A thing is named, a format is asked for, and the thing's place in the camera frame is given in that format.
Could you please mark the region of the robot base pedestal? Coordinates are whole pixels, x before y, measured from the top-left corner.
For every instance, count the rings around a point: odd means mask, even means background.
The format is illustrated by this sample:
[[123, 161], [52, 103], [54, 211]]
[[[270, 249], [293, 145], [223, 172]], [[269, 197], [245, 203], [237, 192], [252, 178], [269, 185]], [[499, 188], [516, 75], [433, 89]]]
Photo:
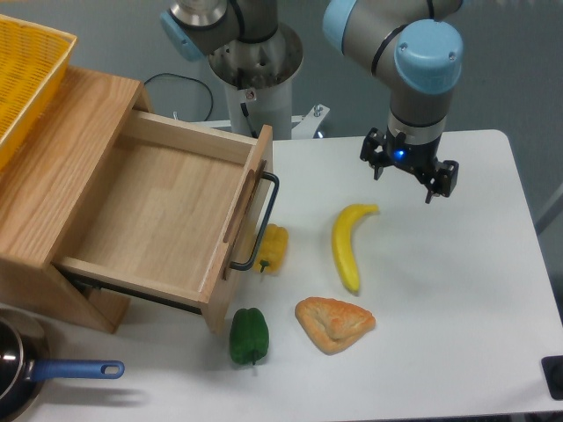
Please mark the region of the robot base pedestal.
[[316, 104], [303, 116], [293, 115], [293, 80], [303, 64], [303, 45], [289, 26], [280, 23], [260, 43], [234, 40], [217, 49], [208, 62], [223, 84], [231, 132], [256, 137], [268, 125], [275, 140], [322, 135], [327, 106]]

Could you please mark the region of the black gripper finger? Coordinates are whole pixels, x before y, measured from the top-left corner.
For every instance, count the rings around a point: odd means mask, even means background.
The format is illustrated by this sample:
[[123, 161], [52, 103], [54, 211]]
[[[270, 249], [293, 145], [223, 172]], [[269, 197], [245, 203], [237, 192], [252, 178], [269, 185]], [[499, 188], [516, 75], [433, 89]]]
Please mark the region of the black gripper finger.
[[386, 134], [373, 127], [362, 142], [360, 159], [373, 170], [374, 180], [379, 180], [387, 167]]
[[454, 160], [436, 161], [428, 182], [425, 203], [429, 204], [434, 197], [449, 198], [457, 185], [459, 163]]

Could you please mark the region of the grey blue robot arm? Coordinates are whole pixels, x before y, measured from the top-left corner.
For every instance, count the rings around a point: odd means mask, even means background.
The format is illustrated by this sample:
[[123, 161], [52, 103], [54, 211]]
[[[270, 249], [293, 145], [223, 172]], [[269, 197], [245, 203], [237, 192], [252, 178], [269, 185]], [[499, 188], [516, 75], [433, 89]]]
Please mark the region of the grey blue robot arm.
[[[385, 129], [366, 135], [360, 158], [376, 176], [393, 166], [414, 175], [428, 196], [447, 197], [458, 163], [437, 150], [464, 44], [447, 17], [458, 1], [332, 1], [323, 33], [342, 55], [391, 93]], [[256, 135], [264, 125], [278, 139], [291, 134], [291, 83], [303, 64], [298, 35], [274, 1], [175, 1], [161, 25], [186, 60], [206, 60], [223, 83], [233, 130]]]

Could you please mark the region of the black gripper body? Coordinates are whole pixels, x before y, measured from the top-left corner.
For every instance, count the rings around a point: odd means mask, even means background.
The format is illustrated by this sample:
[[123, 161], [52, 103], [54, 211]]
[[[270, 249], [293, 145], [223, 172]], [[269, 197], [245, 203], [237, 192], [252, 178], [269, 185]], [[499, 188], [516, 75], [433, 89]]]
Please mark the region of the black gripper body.
[[381, 142], [378, 176], [387, 167], [414, 175], [419, 181], [431, 181], [445, 171], [436, 157], [442, 136], [439, 125], [431, 127], [388, 127], [378, 132]]

